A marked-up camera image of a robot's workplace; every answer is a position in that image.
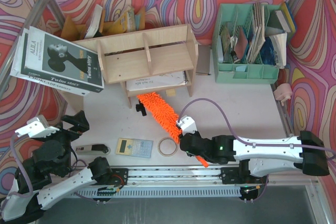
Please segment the orange microfiber duster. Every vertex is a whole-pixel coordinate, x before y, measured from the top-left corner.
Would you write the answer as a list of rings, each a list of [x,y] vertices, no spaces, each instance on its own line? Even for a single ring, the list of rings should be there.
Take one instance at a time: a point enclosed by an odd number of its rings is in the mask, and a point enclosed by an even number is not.
[[[201,137],[196,127],[194,130],[187,132],[186,129],[181,130],[179,126],[177,126],[177,123],[182,121],[182,115],[184,114],[185,110],[192,103],[200,99],[192,100],[182,109],[181,113],[178,115],[175,113],[174,109],[156,92],[139,94],[137,97],[144,107],[152,113],[153,118],[158,122],[158,124],[166,132],[168,132],[169,136],[176,144],[180,144],[180,136],[184,136],[187,133]]]

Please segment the beige and blue calculator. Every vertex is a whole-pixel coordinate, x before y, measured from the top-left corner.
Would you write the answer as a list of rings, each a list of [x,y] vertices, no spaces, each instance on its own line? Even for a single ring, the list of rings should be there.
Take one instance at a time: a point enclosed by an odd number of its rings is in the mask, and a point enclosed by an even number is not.
[[[119,138],[115,152],[117,155],[151,158],[152,147],[152,140]]]

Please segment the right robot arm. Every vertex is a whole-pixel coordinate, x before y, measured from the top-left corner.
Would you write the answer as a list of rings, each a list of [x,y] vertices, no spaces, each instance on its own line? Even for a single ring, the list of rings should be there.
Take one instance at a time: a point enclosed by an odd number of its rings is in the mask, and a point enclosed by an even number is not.
[[[289,138],[236,139],[232,135],[202,138],[199,132],[180,136],[180,149],[211,164],[239,162],[239,175],[264,177],[286,170],[301,170],[309,176],[328,176],[324,143],[310,131]]]

